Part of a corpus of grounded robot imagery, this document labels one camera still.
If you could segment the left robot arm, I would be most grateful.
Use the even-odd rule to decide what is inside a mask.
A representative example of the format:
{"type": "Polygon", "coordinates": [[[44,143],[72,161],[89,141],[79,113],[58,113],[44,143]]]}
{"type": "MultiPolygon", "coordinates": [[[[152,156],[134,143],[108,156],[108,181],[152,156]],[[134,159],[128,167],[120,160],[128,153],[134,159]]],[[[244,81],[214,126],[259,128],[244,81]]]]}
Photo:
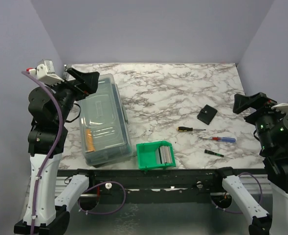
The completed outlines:
{"type": "Polygon", "coordinates": [[[38,87],[28,96],[28,111],[33,116],[28,135],[31,179],[28,204],[21,221],[15,224],[16,235],[63,235],[70,221],[70,211],[80,195],[95,190],[96,182],[86,175],[75,175],[59,197],[55,196],[59,164],[68,130],[65,124],[72,107],[94,94],[99,72],[80,72],[69,68],[67,81],[49,75],[39,78],[39,69],[27,69],[22,74],[38,87]]]}

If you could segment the orange tool in box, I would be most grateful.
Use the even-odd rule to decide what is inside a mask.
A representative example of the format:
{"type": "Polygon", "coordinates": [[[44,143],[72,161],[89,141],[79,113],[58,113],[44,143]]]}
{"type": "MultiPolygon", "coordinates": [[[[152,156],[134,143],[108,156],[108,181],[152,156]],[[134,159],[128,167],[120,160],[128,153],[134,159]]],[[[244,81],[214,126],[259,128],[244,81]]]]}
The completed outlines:
{"type": "Polygon", "coordinates": [[[93,143],[92,132],[89,128],[85,130],[87,152],[94,152],[95,147],[93,143]]]}

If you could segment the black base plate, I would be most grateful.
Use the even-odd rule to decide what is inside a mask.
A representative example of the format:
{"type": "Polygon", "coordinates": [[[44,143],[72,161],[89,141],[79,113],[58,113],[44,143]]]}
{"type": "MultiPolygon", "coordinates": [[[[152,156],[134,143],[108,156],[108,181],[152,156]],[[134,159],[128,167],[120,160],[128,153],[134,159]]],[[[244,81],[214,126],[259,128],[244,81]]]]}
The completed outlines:
{"type": "MultiPolygon", "coordinates": [[[[179,188],[188,188],[198,185],[198,181],[206,180],[209,182],[209,187],[214,192],[222,191],[224,196],[225,190],[222,188],[222,183],[218,180],[213,169],[171,169],[171,170],[104,170],[104,169],[78,169],[78,170],[59,170],[57,173],[56,191],[59,195],[66,187],[66,177],[71,177],[74,174],[83,174],[91,179],[90,186],[106,181],[115,181],[119,185],[113,186],[112,189],[106,190],[104,186],[100,187],[100,202],[102,204],[119,204],[123,199],[121,187],[125,184],[127,188],[149,189],[149,188],[167,188],[176,186],[179,188]]],[[[126,193],[126,203],[133,204],[160,204],[160,203],[210,203],[211,195],[201,194],[193,195],[191,192],[187,194],[181,193],[161,193],[144,194],[140,196],[128,195],[126,193]]]]}

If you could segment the black leather card holder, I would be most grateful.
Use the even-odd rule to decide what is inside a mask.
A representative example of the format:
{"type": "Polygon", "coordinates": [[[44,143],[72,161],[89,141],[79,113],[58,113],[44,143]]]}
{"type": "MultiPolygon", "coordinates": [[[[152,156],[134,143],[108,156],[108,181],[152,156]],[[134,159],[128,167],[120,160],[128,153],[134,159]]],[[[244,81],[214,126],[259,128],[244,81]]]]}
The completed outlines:
{"type": "Polygon", "coordinates": [[[215,115],[217,114],[217,110],[209,105],[205,105],[197,115],[198,120],[209,125],[215,115]]]}

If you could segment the clear plastic storage box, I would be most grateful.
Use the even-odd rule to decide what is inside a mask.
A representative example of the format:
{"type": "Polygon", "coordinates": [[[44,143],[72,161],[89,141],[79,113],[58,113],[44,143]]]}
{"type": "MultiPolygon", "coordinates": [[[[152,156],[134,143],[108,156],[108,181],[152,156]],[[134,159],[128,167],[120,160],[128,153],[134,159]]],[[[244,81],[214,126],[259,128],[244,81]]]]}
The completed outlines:
{"type": "Polygon", "coordinates": [[[100,167],[133,155],[126,110],[112,74],[101,75],[97,92],[78,104],[82,153],[87,165],[100,167]],[[87,128],[92,132],[94,152],[87,152],[87,128]]]}

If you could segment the black yellow screwdriver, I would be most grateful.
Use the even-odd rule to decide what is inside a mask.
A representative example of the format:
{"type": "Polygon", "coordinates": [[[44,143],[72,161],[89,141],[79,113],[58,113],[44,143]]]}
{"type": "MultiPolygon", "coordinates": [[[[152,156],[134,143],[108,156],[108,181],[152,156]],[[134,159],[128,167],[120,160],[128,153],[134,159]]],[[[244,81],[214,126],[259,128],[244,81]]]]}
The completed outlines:
{"type": "Polygon", "coordinates": [[[193,131],[201,132],[201,131],[206,131],[206,129],[196,129],[196,128],[185,127],[185,126],[179,126],[179,127],[177,128],[177,130],[178,130],[179,132],[193,132],[193,131]]]}

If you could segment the red blue screwdriver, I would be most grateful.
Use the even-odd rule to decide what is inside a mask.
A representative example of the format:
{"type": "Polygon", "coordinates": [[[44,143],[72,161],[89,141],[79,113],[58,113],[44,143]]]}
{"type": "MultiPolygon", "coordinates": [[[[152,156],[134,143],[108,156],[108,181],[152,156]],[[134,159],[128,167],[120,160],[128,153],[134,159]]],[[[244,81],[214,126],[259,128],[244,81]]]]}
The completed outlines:
{"type": "Polygon", "coordinates": [[[228,138],[228,137],[200,137],[202,140],[212,140],[212,141],[222,141],[228,143],[235,143],[235,138],[228,138]]]}

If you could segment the green plastic bin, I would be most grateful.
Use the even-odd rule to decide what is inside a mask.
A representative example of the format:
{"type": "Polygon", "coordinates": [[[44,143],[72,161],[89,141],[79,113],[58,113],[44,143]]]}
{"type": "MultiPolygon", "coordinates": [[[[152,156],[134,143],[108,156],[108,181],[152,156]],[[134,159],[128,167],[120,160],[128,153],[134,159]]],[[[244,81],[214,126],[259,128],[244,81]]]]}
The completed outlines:
{"type": "Polygon", "coordinates": [[[168,167],[176,167],[176,161],[174,158],[173,147],[170,142],[167,141],[155,141],[147,143],[139,143],[136,145],[138,168],[140,170],[148,171],[152,169],[166,169],[168,167]],[[172,164],[157,164],[155,151],[160,146],[169,146],[172,155],[172,164]]]}

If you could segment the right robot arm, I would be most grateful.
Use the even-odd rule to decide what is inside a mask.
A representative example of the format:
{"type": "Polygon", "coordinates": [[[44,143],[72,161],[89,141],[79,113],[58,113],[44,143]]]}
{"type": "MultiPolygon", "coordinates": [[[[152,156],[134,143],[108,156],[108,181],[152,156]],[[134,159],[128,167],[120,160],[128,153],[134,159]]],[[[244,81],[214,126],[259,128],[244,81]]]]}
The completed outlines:
{"type": "Polygon", "coordinates": [[[288,235],[288,103],[279,104],[264,93],[235,94],[233,113],[248,108],[255,109],[244,119],[256,128],[272,190],[272,213],[252,197],[231,167],[216,169],[212,186],[230,194],[246,218],[249,234],[288,235]]]}

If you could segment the stack of silver cards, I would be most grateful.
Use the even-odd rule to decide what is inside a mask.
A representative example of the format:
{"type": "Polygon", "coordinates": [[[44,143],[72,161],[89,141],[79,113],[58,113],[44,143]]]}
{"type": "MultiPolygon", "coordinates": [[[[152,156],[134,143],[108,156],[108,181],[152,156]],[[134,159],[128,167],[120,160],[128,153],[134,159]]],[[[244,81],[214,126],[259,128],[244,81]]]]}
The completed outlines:
{"type": "Polygon", "coordinates": [[[156,151],[156,163],[157,164],[172,164],[172,155],[169,146],[160,146],[156,151]]]}

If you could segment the black green screwdriver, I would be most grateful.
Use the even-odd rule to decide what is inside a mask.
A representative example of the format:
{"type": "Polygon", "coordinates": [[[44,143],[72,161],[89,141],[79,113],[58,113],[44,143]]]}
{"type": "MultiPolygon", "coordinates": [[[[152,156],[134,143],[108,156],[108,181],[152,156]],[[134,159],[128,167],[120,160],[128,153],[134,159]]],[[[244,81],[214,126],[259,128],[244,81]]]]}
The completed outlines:
{"type": "Polygon", "coordinates": [[[211,150],[207,150],[207,149],[204,150],[204,153],[209,154],[209,155],[213,155],[213,156],[217,156],[217,157],[221,157],[221,158],[233,159],[232,157],[229,157],[229,156],[226,156],[226,155],[223,155],[223,154],[211,151],[211,150]]]}

